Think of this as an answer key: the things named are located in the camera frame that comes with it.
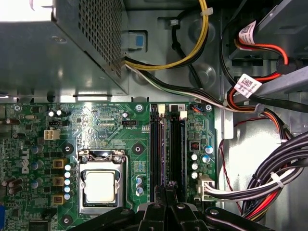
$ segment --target motherboard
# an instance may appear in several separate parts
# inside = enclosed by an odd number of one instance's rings
[[[207,201],[216,182],[214,110],[200,103],[0,105],[0,229],[64,231],[116,207]]]

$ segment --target green circuit board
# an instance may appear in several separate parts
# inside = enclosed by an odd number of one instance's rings
[[[191,178],[192,162],[198,165],[198,174],[207,174],[216,180],[214,110],[195,112],[185,103],[188,111],[185,119],[187,145],[187,201],[192,203],[197,194],[197,180]],[[42,214],[56,211],[44,223],[43,231],[64,231],[90,219],[90,215],[78,212],[78,172],[72,172],[70,199],[62,205],[53,203],[54,195],[62,195],[63,187],[54,186],[54,178],[63,177],[64,169],[54,168],[54,161],[78,165],[76,151],[80,149],[124,150],[128,156],[127,185],[124,205],[137,210],[138,205],[150,201],[150,103],[24,103],[0,105],[0,162],[1,181],[15,177],[22,179],[22,189],[10,194],[9,187],[0,188],[0,202],[5,206],[5,231],[37,230]],[[44,131],[55,129],[60,136],[45,140]],[[191,142],[199,143],[194,151],[198,159],[191,159]],[[72,154],[65,153],[67,144],[74,146]],[[142,146],[136,153],[132,147]],[[202,161],[205,148],[213,147]],[[33,147],[43,147],[33,154]],[[43,163],[39,169],[32,165]],[[136,178],[142,177],[143,192],[136,193]],[[33,181],[42,179],[42,185],[33,187]],[[69,224],[64,218],[69,216]]]

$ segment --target ram slot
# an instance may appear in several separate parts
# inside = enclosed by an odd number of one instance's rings
[[[169,142],[169,180],[176,181],[177,198],[186,198],[186,122],[178,116],[171,117]]]
[[[156,185],[162,185],[163,158],[164,158],[164,129],[160,122],[155,104],[151,105],[150,125],[150,200],[154,201],[154,189]]]

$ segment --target perforated metal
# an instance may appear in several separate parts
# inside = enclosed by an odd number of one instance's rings
[[[121,77],[121,0],[79,0],[79,29]]]

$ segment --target white sticker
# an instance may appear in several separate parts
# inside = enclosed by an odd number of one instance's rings
[[[253,35],[255,26],[256,26],[256,21],[252,22],[239,32],[239,38],[241,41],[243,41],[243,43],[250,45],[255,44]]]
[[[256,90],[261,87],[262,83],[251,78],[249,75],[242,74],[235,85],[235,89],[246,98],[249,98]]]

